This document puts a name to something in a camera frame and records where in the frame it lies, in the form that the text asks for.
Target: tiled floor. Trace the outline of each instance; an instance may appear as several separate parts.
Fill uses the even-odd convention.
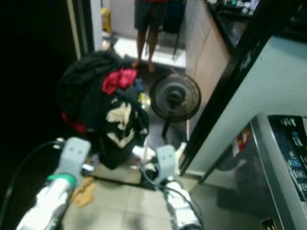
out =
[[[190,191],[197,181],[181,178]],[[71,204],[65,230],[171,230],[162,193],[109,182],[96,182],[94,200],[86,207]]]
[[[145,55],[145,47],[143,50],[142,60],[148,59],[148,54]],[[119,40],[114,45],[116,52],[123,58],[125,55],[129,55],[132,58],[137,58],[136,41],[127,38],[119,38]],[[186,51],[183,49],[178,49],[173,57],[174,49],[170,47],[157,45],[156,50],[153,54],[153,62],[167,64],[170,66],[186,67]]]

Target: pile of clothes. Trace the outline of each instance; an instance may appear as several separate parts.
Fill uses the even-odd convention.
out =
[[[57,88],[63,119],[89,138],[100,161],[114,169],[143,146],[147,113],[138,102],[143,88],[137,71],[124,69],[114,50],[98,51],[73,63]]]

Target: bare foot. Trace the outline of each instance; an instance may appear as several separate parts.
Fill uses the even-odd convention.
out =
[[[148,61],[148,70],[151,73],[155,72],[155,66],[151,61]]]
[[[141,61],[140,61],[140,60],[136,60],[136,61],[132,64],[132,68],[137,69],[140,65],[141,65]]]

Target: leg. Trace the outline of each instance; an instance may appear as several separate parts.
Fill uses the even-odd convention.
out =
[[[132,67],[135,69],[139,67],[141,63],[142,52],[143,52],[145,40],[146,40],[146,30],[138,31],[138,37],[137,37],[138,59],[136,60],[136,62],[132,64]]]
[[[158,31],[154,29],[149,29],[149,34],[148,34],[148,42],[149,42],[149,58],[148,58],[148,70],[149,72],[154,72],[155,67],[152,62],[152,58],[154,55],[154,50],[158,42]]]

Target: black countertop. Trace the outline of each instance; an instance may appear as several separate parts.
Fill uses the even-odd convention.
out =
[[[217,12],[215,4],[206,3],[230,54],[232,54],[248,24],[248,18],[239,18],[230,15],[223,15]]]

